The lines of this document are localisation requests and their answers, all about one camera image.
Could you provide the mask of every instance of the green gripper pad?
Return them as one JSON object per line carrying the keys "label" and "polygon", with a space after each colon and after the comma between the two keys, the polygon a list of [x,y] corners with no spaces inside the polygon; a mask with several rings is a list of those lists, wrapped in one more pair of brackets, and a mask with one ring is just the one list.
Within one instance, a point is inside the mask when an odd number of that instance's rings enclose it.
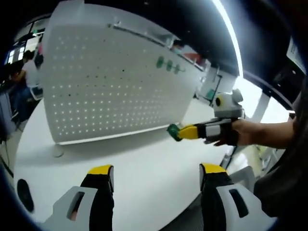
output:
{"label": "green gripper pad", "polygon": [[178,137],[179,134],[179,128],[175,124],[170,124],[167,128],[167,132],[169,135],[175,140],[175,141],[181,141],[182,139]]}

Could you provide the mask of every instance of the cable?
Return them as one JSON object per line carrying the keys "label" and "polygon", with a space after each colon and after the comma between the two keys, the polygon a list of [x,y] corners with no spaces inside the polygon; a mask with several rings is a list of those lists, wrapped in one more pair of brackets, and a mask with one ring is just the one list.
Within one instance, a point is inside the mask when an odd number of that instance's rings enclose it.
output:
{"label": "cable", "polygon": [[3,163],[3,166],[4,166],[5,170],[9,173],[9,175],[10,175],[12,178],[14,178],[13,172],[10,170],[10,168],[9,168],[9,167],[6,165],[6,163],[4,162],[4,160],[3,160],[3,158],[2,158],[2,155],[0,155],[0,159],[1,159],[2,163]]}
{"label": "cable", "polygon": [[10,167],[10,158],[9,158],[8,146],[6,144],[6,141],[4,142],[4,145],[5,145],[6,156],[8,158],[8,167]]}
{"label": "cable", "polygon": [[243,110],[243,113],[244,113],[244,119],[246,119],[245,109],[242,108],[242,110]]}

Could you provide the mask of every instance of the fluorescent light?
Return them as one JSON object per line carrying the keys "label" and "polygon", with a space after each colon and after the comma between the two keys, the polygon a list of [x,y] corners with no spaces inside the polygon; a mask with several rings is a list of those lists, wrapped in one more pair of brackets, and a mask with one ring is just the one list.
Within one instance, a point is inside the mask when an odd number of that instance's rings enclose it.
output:
{"label": "fluorescent light", "polygon": [[227,26],[228,32],[231,36],[231,40],[232,40],[232,43],[233,43],[233,46],[234,46],[237,64],[239,66],[239,77],[243,78],[244,74],[243,74],[243,64],[242,64],[242,59],[241,59],[240,47],[239,47],[239,44],[237,42],[235,31],[233,29],[230,18],[228,17],[228,14],[227,14],[225,8],[223,7],[223,5],[221,4],[220,0],[212,0],[212,2],[216,6],[216,8],[219,11],[223,21],[225,22],[225,24]]}
{"label": "fluorescent light", "polygon": [[37,37],[38,35],[41,35],[41,34],[44,34],[44,31],[43,32],[38,32],[38,33],[33,33],[33,36]]}

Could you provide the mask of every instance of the white round table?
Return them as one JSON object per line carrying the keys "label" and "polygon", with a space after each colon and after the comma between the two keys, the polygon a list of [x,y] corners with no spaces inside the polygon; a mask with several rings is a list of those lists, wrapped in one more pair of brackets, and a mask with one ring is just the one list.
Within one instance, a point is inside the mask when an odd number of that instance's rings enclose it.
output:
{"label": "white round table", "polygon": [[[183,123],[214,117],[213,109],[192,100]],[[55,145],[41,101],[30,117],[16,152],[14,185],[25,179],[33,197],[34,221],[44,222],[53,204],[79,186],[97,166],[114,166],[114,231],[158,231],[198,195],[199,164],[220,164],[227,146],[202,140],[175,142],[166,129],[103,141]]]}

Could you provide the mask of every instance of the person's arm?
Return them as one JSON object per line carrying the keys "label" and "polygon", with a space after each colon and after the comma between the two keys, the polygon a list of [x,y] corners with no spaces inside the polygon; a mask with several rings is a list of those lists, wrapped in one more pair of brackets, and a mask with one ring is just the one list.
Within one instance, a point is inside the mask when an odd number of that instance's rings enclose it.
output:
{"label": "person's arm", "polygon": [[262,146],[285,149],[294,136],[294,120],[277,123],[262,124],[239,120],[233,123],[233,129],[240,133],[242,145],[258,144]]}
{"label": "person's arm", "polygon": [[15,82],[20,82],[22,80],[22,78],[24,78],[26,76],[26,71],[25,70],[21,70],[21,72],[15,76],[12,77],[12,79]]}

